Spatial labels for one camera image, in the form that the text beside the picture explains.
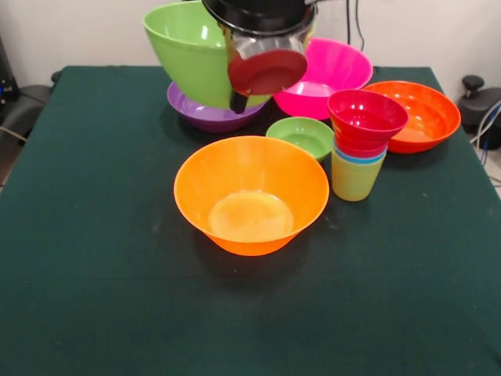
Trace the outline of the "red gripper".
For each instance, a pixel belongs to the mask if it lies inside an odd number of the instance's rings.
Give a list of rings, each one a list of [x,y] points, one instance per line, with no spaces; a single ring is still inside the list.
[[[229,108],[242,114],[247,108],[248,96],[271,95],[295,85],[305,74],[307,60],[302,53],[276,49],[259,53],[248,59],[236,56],[232,29],[219,23],[225,40],[228,60],[228,76],[234,91],[230,95]]]

